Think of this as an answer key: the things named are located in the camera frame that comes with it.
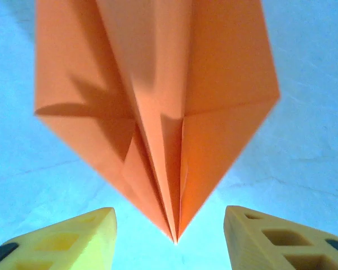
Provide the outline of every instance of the blue surface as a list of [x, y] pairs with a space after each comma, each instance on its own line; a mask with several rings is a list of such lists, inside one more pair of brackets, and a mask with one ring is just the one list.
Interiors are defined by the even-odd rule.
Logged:
[[338, 1], [263, 4], [282, 99], [174, 246], [33, 116], [34, 0], [0, 0], [0, 244], [103, 206], [113, 269], [230, 269], [226, 205], [338, 235]]

